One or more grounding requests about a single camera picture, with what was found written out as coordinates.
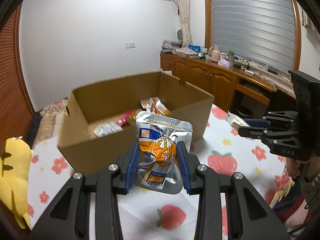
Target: wooden window frame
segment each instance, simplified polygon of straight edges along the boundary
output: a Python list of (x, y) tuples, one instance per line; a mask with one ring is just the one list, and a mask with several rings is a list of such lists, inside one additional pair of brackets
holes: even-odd
[[(211, 47), (211, 1), (204, 0), (205, 3), (205, 38), (204, 46)], [(293, 17), (294, 17), (294, 52), (292, 69), (299, 70), (301, 59), (301, 21), (296, 0), (292, 0)]]

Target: window blind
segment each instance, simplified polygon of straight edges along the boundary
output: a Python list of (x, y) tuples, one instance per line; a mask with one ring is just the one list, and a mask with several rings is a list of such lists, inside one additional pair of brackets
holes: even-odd
[(292, 68), (294, 18), (291, 0), (212, 0), (211, 43), (221, 51)]

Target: metal bolt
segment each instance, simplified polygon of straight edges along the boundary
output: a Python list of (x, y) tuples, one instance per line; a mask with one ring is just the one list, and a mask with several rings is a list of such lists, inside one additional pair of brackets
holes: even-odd
[(75, 174), (73, 174), (72, 176), (74, 179), (81, 179), (82, 178), (82, 173), (81, 172), (76, 172)]
[(240, 172), (236, 172), (236, 173), (234, 174), (234, 176), (235, 176), (236, 179), (243, 179), (243, 174), (240, 173)]
[(111, 165), (109, 166), (109, 170), (110, 170), (110, 171), (116, 171), (118, 168), (119, 168), (119, 167), (118, 167), (117, 164), (111, 164)]
[(199, 171), (206, 171), (207, 170), (207, 166), (201, 164), (201, 165), (198, 166), (198, 170)]

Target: silver foil package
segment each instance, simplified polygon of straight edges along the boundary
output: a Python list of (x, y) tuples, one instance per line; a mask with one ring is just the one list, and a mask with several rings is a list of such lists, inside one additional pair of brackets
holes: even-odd
[(136, 136), (144, 160), (138, 165), (135, 184), (163, 193), (179, 193), (183, 184), (176, 164), (176, 144), (184, 141), (190, 150), (192, 125), (143, 111), (136, 117)]

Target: folded fabric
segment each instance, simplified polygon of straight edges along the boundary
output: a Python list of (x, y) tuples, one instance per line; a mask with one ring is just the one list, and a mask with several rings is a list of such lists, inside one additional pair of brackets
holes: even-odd
[(32, 150), (21, 138), (9, 138), (0, 156), (0, 199), (14, 214), (21, 228), (30, 227), (28, 175)]

